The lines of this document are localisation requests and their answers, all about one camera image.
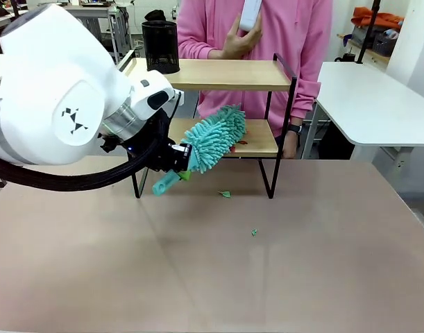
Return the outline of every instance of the black cable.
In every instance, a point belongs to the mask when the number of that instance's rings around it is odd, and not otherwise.
[[[88,191],[114,184],[143,169],[146,160],[164,142],[169,124],[162,117],[155,121],[157,133],[149,146],[143,149],[142,154],[111,170],[80,176],[57,176],[21,168],[0,159],[0,179],[50,191]]]
[[[330,119],[326,120],[325,123],[315,132],[315,136],[325,128],[325,126],[329,123]]]
[[[173,119],[173,117],[175,116],[176,110],[178,110],[179,101],[181,100],[181,96],[182,96],[182,94],[178,93],[178,100],[176,101],[175,108],[173,109],[173,113],[170,116],[170,123],[171,123],[171,120]]]
[[[130,28],[128,26],[128,19],[130,18],[130,15],[128,14],[128,11],[125,8],[118,7],[118,9],[119,9],[119,11],[122,13],[122,15],[125,18],[125,21],[126,21],[126,32],[127,32],[127,34],[129,34],[130,33]]]
[[[199,94],[200,94],[200,93],[198,93],[198,98],[197,98],[197,100],[196,100],[195,111],[193,112],[193,117],[192,117],[193,119],[195,118],[195,116],[196,116],[196,111],[198,110]]]

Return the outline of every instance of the black metal frame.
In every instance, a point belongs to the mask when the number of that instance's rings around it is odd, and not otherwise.
[[[282,150],[284,148],[284,141],[287,134],[287,127],[289,125],[290,115],[292,108],[294,106],[295,101],[295,91],[298,84],[298,77],[294,73],[294,71],[290,68],[290,66],[286,63],[283,57],[275,53],[273,55],[273,61],[279,61],[281,65],[284,68],[284,72],[286,76],[290,79],[291,85],[289,89],[289,98],[287,101],[287,107],[286,107],[286,113],[284,117],[284,121],[282,123],[282,130],[281,130],[281,136],[280,136],[280,145],[278,147],[278,153],[276,154],[276,157],[271,157],[270,160],[275,159],[275,169],[273,170],[273,178],[272,178],[272,185],[269,184],[269,180],[267,179],[266,170],[264,168],[264,165],[262,163],[262,160],[267,160],[268,158],[259,158],[259,157],[245,157],[247,160],[258,160],[258,164],[260,165],[262,179],[264,181],[264,185],[266,187],[267,196],[272,199],[275,196],[275,188],[276,188],[276,182],[278,180],[278,172],[280,170],[280,164],[282,159]],[[124,70],[126,68],[126,65],[128,62],[125,62],[122,64],[120,70]],[[270,112],[270,104],[272,100],[272,92],[269,92],[267,94],[267,102],[266,102],[266,112],[264,113],[264,119],[269,119],[269,112]],[[147,175],[149,173],[149,169],[146,168],[142,174],[141,180],[139,182],[139,185],[137,184],[137,178],[136,175],[132,175],[131,179],[133,182],[133,189],[135,190],[135,196],[136,198],[141,198],[142,192],[144,190],[144,185],[147,179]]]
[[[18,18],[19,17],[19,11],[17,10],[17,1],[11,0],[11,6],[12,6],[12,11],[15,14],[15,18]]]
[[[363,63],[363,57],[364,57],[364,54],[366,53],[366,49],[367,49],[367,42],[369,40],[369,37],[372,34],[373,26],[375,25],[375,21],[377,19],[378,12],[380,11],[380,3],[381,3],[381,0],[373,0],[371,23],[369,24],[369,27],[367,28],[366,37],[364,38],[362,49],[359,52],[357,64],[361,65]]]
[[[278,180],[278,172],[280,170],[280,164],[282,159],[282,150],[284,148],[284,141],[287,134],[287,127],[289,125],[290,114],[294,106],[295,91],[296,91],[296,86],[298,84],[298,77],[296,76],[292,68],[290,68],[290,66],[286,63],[286,61],[280,55],[275,53],[273,55],[273,61],[278,61],[278,60],[282,64],[285,70],[286,76],[290,78],[291,85],[289,90],[289,98],[287,100],[286,114],[284,117],[284,121],[282,123],[280,145],[278,147],[278,153],[276,154],[276,159],[275,159],[275,169],[273,170],[272,185],[269,184],[269,180],[267,179],[266,169],[264,168],[264,164],[262,163],[263,159],[258,158],[258,164],[260,165],[262,179],[264,181],[264,185],[267,191],[267,196],[269,197],[269,199],[273,199],[273,197],[275,196],[276,181]],[[264,119],[266,120],[269,118],[271,100],[272,100],[272,92],[269,92],[267,94],[266,113],[264,114]]]

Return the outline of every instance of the black pencil holder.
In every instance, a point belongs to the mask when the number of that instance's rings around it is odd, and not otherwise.
[[[176,24],[148,21],[142,24],[147,70],[172,74],[180,70]]]

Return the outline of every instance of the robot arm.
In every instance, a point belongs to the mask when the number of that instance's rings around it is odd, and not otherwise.
[[[136,157],[135,164],[124,167],[127,176],[142,167],[187,168],[191,146],[175,145],[168,138],[169,118],[163,110],[170,103],[182,103],[183,93],[162,74],[150,71],[132,83],[77,19],[52,4],[18,18],[0,40],[8,59],[22,57],[22,62],[10,61],[0,86],[0,178],[19,182],[20,174],[27,172],[3,161],[75,162],[92,152],[99,133],[105,150],[120,145]],[[10,177],[8,170],[17,177]],[[24,185],[90,189],[32,185],[25,177]]]

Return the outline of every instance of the shelf board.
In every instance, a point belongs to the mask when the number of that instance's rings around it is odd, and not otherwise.
[[[339,33],[337,34],[337,37],[341,38],[342,40],[344,39],[344,35],[340,35]],[[348,43],[354,47],[357,47],[358,49],[361,49],[362,47],[360,44],[354,42],[353,40],[348,40]],[[384,62],[385,64],[389,64],[389,61],[391,61],[391,57],[385,57],[384,55],[378,54],[371,49],[366,49],[366,53],[370,56],[373,56],[377,60]]]
[[[166,75],[177,89],[288,92],[290,88],[290,80],[272,60],[180,59],[179,63],[178,73]],[[124,72],[141,80],[146,68],[145,58],[133,58]]]
[[[179,144],[185,138],[185,131],[199,121],[200,119],[173,119],[169,129],[170,139]],[[227,154],[227,157],[276,157],[278,146],[267,120],[248,119],[246,129],[248,133],[243,140],[248,144],[235,144],[235,152]]]

